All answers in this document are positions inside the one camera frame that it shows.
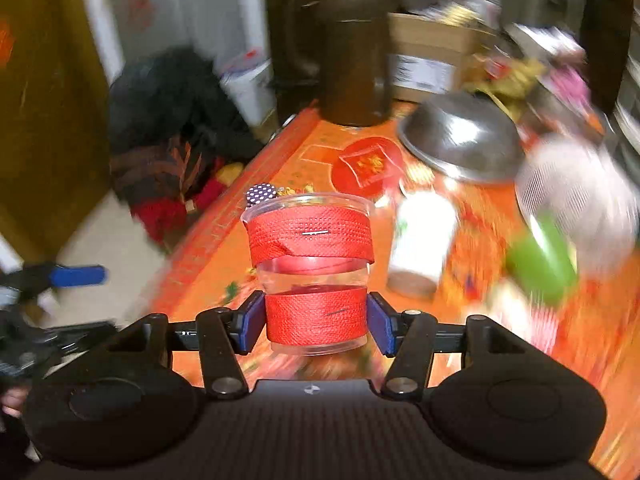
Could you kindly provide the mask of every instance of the pitcher handle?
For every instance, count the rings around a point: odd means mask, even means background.
[[[298,45],[296,43],[296,16],[298,15],[298,11],[303,7],[312,7],[318,4],[320,0],[290,0],[289,5],[287,6],[287,16],[286,16],[286,45],[287,45],[287,55],[289,56],[290,61],[293,65],[300,70],[300,72],[305,73],[309,77],[317,78],[320,73],[320,65],[312,59],[308,57],[302,56],[300,51],[298,50]]]

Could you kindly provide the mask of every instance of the brown plastic jug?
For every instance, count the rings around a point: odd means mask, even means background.
[[[296,46],[300,9],[313,7],[321,29],[321,59]],[[392,0],[291,0],[287,55],[300,72],[319,83],[323,119],[345,126],[373,126],[391,110],[390,34]]]

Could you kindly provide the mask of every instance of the human hand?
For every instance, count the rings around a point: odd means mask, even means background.
[[[16,386],[15,388],[9,388],[0,397],[2,411],[7,415],[20,417],[22,414],[22,405],[24,404],[28,393],[28,386]]]

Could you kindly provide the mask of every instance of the ribbed black surface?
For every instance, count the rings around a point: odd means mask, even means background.
[[[260,381],[244,399],[209,403],[190,436],[155,459],[109,471],[45,462],[30,476],[30,480],[354,478],[597,480],[602,476],[586,463],[513,472],[472,462],[441,443],[417,407],[379,398],[367,381]]]

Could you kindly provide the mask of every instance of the polka dot lid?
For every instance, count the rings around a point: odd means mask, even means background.
[[[252,205],[261,204],[265,200],[276,198],[276,196],[275,186],[268,183],[257,184],[250,187],[246,192],[246,206],[251,207]]]

